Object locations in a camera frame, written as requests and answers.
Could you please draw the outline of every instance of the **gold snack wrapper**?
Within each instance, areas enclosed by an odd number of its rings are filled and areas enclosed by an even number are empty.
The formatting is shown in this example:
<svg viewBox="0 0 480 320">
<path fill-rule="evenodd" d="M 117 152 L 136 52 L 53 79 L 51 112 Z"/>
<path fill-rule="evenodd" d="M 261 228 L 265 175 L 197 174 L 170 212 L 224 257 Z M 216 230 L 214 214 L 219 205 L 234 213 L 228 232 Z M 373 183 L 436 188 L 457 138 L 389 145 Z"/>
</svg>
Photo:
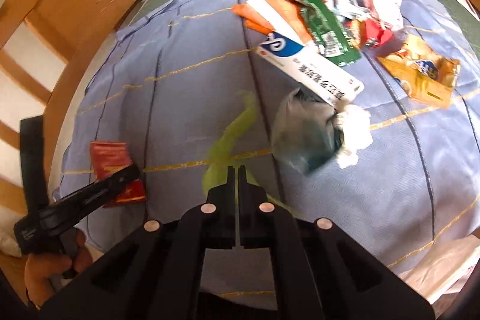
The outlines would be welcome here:
<svg viewBox="0 0 480 320">
<path fill-rule="evenodd" d="M 365 38 L 365 21 L 359 21 L 358 19 L 353 19 L 347 26 L 346 32 L 350 36 L 350 45 L 355 49 L 360 50 L 364 45 Z"/>
<path fill-rule="evenodd" d="M 450 105 L 460 60 L 438 55 L 414 34 L 408 35 L 402 49 L 377 59 L 410 98 L 442 108 Z"/>
</svg>

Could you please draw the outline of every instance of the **hand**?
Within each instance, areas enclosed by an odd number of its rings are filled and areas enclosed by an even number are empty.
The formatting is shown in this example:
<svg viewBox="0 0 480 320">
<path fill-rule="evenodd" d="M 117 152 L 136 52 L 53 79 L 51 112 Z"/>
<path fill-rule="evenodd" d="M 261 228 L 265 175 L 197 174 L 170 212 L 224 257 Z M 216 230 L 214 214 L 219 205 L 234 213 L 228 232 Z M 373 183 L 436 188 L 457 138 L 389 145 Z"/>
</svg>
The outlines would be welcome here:
<svg viewBox="0 0 480 320">
<path fill-rule="evenodd" d="M 68 255 L 44 253 L 30 254 L 25 264 L 25 286 L 30 300 L 38 307 L 55 294 L 49 277 L 62 274 L 72 267 L 78 273 L 93 263 L 90 252 L 85 248 L 85 235 L 77 229 L 75 240 L 78 251 L 72 261 Z"/>
</svg>

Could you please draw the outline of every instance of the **barcode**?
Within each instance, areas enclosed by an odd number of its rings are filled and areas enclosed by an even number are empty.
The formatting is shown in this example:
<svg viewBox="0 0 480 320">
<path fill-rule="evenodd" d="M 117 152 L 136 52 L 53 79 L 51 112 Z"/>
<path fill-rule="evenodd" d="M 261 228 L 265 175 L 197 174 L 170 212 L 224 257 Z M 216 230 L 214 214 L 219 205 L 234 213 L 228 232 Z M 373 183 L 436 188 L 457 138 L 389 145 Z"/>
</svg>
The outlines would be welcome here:
<svg viewBox="0 0 480 320">
<path fill-rule="evenodd" d="M 325 57 L 335 57 L 342 54 L 335 34 L 332 32 L 322 34 L 322 39 L 325 43 Z"/>
</svg>

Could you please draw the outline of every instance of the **snack bag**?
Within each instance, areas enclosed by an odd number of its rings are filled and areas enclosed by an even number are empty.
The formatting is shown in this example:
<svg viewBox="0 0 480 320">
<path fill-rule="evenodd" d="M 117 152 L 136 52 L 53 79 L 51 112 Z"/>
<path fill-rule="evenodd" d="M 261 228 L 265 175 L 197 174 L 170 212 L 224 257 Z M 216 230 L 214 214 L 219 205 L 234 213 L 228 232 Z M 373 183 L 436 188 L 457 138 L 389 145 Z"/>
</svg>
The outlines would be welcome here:
<svg viewBox="0 0 480 320">
<path fill-rule="evenodd" d="M 366 43 L 366 29 L 365 21 L 353 19 L 352 21 L 344 24 L 345 30 L 350 37 L 350 44 L 360 50 L 360 48 Z"/>
<path fill-rule="evenodd" d="M 460 60 L 440 56 L 414 34 L 408 35 L 402 49 L 377 59 L 410 98 L 442 108 L 450 104 Z"/>
<path fill-rule="evenodd" d="M 349 37 L 337 17 L 323 0 L 295 0 L 305 24 L 317 44 L 320 54 L 339 67 L 354 63 L 360 53 L 349 42 Z"/>
<path fill-rule="evenodd" d="M 90 158 L 97 179 L 105 179 L 114 172 L 132 164 L 127 145 L 113 141 L 92 141 L 90 143 Z M 145 190 L 140 179 L 129 183 L 116 199 L 106 203 L 104 207 L 117 206 L 130 202 L 145 200 Z"/>
</svg>

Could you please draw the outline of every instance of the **plastic bag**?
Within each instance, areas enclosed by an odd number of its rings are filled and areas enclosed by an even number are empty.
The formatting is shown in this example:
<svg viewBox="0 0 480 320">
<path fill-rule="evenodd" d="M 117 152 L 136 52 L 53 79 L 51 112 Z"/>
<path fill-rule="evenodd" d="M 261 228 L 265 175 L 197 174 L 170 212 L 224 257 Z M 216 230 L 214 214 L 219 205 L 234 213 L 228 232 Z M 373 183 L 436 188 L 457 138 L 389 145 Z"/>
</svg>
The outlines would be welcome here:
<svg viewBox="0 0 480 320">
<path fill-rule="evenodd" d="M 332 158 L 340 168 L 355 165 L 372 142 L 369 112 L 352 104 L 337 112 L 307 89 L 280 103 L 272 130 L 274 157 L 303 174 Z"/>
<path fill-rule="evenodd" d="M 335 109 L 296 89 L 280 103 L 272 129 L 276 159 L 308 174 L 335 156 L 342 134 L 332 124 Z"/>
</svg>

